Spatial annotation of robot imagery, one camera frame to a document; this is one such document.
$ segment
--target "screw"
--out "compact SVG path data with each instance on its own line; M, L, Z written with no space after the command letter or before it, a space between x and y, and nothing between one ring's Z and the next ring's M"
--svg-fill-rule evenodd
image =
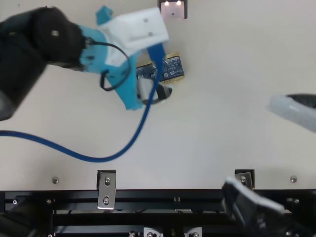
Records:
M51 31L51 35L58 37L59 36L59 31Z
M104 203L104 205L109 205L109 202L110 202L110 199L109 199L109 197L105 197L105 198L103 198L103 203Z
M292 183L296 183L296 181L297 181L297 177L295 175L292 175L291 176L291 182Z
M111 177L109 177L109 176L105 177L105 185L106 186L110 185L110 181L111 181Z
M240 181L242 184L245 184L246 183L246 177L245 176L241 176L240 177Z
M51 181L53 182L53 184L58 184L59 178L58 178L58 177L53 177L53 178L51 179Z

